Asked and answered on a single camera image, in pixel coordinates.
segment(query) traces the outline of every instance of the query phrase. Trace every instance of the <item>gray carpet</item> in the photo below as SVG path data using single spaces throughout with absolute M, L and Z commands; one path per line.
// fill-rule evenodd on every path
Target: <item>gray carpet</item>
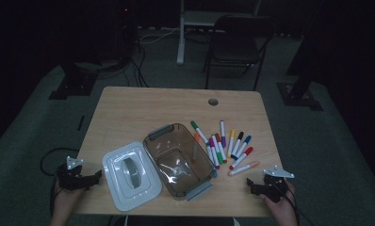
M 141 36 L 166 32 L 141 31 Z M 178 66 L 177 43 L 178 39 L 167 37 L 142 44 L 146 52 L 141 68 L 145 81 L 156 88 L 203 89 L 206 45 L 187 42 L 185 64 Z M 297 188 L 299 208 L 316 225 L 375 225 L 375 179 L 327 89 L 317 83 L 310 88 L 324 111 L 283 104 L 276 83 L 297 79 L 285 73 L 299 45 L 299 40 L 275 38 L 269 44 L 257 87 L 284 168 L 296 175 L 292 183 Z M 136 52 L 133 59 L 139 64 L 142 53 Z M 81 66 L 99 69 L 90 64 Z M 241 75 L 241 71 L 214 69 L 209 87 L 251 90 L 255 70 L 256 67 Z M 40 171 L 41 157 L 58 147 L 79 149 L 103 88 L 135 87 L 136 74 L 132 65 L 124 71 L 100 73 L 91 96 L 72 96 L 64 101 L 48 100 L 64 76 L 59 67 L 41 80 L 0 139 L 0 225 L 48 225 L 52 180 Z M 83 116 L 84 123 L 78 130 Z M 45 168 L 55 170 L 67 155 L 75 153 L 51 155 L 45 161 Z M 107 225 L 108 220 L 109 216 L 75 215 L 70 225 Z M 238 218 L 238 221 L 242 226 L 276 225 L 272 218 Z M 302 218 L 302 225 L 309 223 Z

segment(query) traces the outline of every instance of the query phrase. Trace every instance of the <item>wooden table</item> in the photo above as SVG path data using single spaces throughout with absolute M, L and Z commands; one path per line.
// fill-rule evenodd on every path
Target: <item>wooden table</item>
M 215 98 L 218 105 L 210 105 Z M 111 199 L 106 177 L 93 186 L 78 205 L 76 213 L 145 216 L 208 216 L 208 217 L 267 217 L 269 210 L 250 193 L 249 177 L 263 184 L 263 169 L 282 166 L 269 126 L 261 95 L 253 91 L 153 89 L 108 87 L 102 93 L 78 158 L 84 159 L 82 174 L 92 175 L 103 168 L 103 156 L 131 142 L 142 142 L 149 132 L 165 124 L 182 123 L 191 134 L 196 121 L 206 136 L 220 133 L 220 121 L 225 121 L 226 137 L 230 131 L 243 131 L 252 136 L 249 146 L 254 151 L 238 166 L 257 159 L 254 169 L 228 176 L 229 166 L 220 166 L 218 177 L 211 180 L 213 188 L 192 202 L 175 200 L 166 187 L 154 200 L 128 212 L 116 209 Z

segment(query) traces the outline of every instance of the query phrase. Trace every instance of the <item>black chair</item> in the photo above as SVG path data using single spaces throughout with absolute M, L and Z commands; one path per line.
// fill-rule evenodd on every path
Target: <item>black chair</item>
M 275 31 L 276 21 L 271 17 L 220 17 L 214 24 L 203 68 L 206 72 L 205 89 L 208 89 L 211 66 L 245 67 L 244 74 L 252 65 L 259 63 L 253 86 L 255 90 L 267 44 Z

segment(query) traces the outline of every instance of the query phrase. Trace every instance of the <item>plastic container lid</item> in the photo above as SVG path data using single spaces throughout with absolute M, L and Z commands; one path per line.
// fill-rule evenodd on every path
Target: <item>plastic container lid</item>
M 103 167 L 111 197 L 121 211 L 132 210 L 161 192 L 155 167 L 139 142 L 107 153 Z

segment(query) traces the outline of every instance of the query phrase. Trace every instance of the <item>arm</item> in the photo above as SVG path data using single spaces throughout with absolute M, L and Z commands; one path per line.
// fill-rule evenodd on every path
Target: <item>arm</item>
M 285 180 L 285 183 L 287 184 L 288 189 L 294 193 L 295 187 L 291 183 L 289 183 L 287 180 Z M 292 203 L 295 203 L 294 196 L 290 191 L 287 191 L 285 195 L 292 201 Z M 296 220 L 295 210 L 287 201 L 287 199 L 281 198 L 280 201 L 275 203 L 271 201 L 265 195 L 260 195 L 260 197 L 264 201 L 266 206 L 269 208 L 270 212 L 275 217 L 279 226 L 297 226 L 298 225 L 297 220 Z
M 56 197 L 50 226 L 65 226 L 80 201 L 85 188 L 70 191 L 59 187 L 56 183 Z

